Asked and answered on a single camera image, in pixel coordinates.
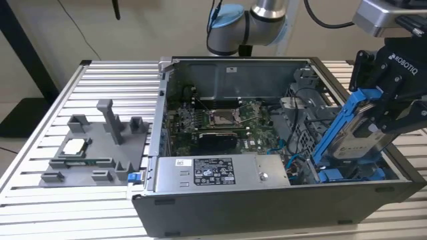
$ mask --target circuit board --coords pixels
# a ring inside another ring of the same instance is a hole
[[[260,101],[241,101],[233,109],[194,109],[182,103],[168,111],[172,156],[280,154],[282,146],[272,125]],[[234,140],[234,147],[202,147],[200,139],[206,135],[216,135],[220,141]]]

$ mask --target aluminum extrusion table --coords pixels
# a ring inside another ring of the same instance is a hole
[[[345,61],[322,63],[346,89],[352,66]],[[48,159],[54,156],[69,130],[69,116],[85,114],[89,122],[101,122],[97,100],[113,99],[112,110],[122,121],[130,116],[141,116],[144,121],[152,122],[157,88],[154,61],[93,61],[77,68],[0,179],[0,240],[150,239],[126,200],[126,186],[40,188],[38,181],[48,168]],[[393,144],[427,178],[427,131],[421,129],[399,136]],[[266,238],[427,239],[427,188],[405,202],[382,206],[357,225],[212,235],[201,239]]]

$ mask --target motherboard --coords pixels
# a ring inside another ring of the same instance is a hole
[[[261,100],[192,100],[168,110],[172,156],[284,153],[284,140]]]

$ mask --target white wall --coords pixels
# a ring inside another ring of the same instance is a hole
[[[254,0],[224,0],[249,8]],[[356,27],[328,30],[309,19],[301,0],[286,56],[352,59],[381,41]],[[50,77],[62,87],[81,60],[96,59],[57,0],[8,0]],[[157,60],[160,56],[205,56],[210,0],[120,0],[121,20],[110,0],[61,0],[102,60]],[[310,0],[326,23],[350,20],[357,0]],[[254,56],[273,56],[276,46],[256,46]]]
[[[82,59],[96,59],[56,0],[9,0],[52,78],[64,86]],[[210,0],[61,0],[102,60],[157,60],[205,56]],[[252,0],[225,0],[249,7]],[[254,49],[274,54],[273,47]]]
[[[357,26],[342,29],[320,27],[308,16],[304,3],[298,1],[292,33],[285,55],[318,57],[322,60],[353,60],[358,50],[377,50],[384,40],[369,36]],[[360,0],[309,0],[316,17],[326,24],[352,20]]]
[[[17,103],[22,98],[41,97],[36,84],[0,31],[0,103]]]

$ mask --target power supply label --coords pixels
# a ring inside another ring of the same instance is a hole
[[[197,186],[236,184],[233,161],[230,157],[194,158],[193,184]]]

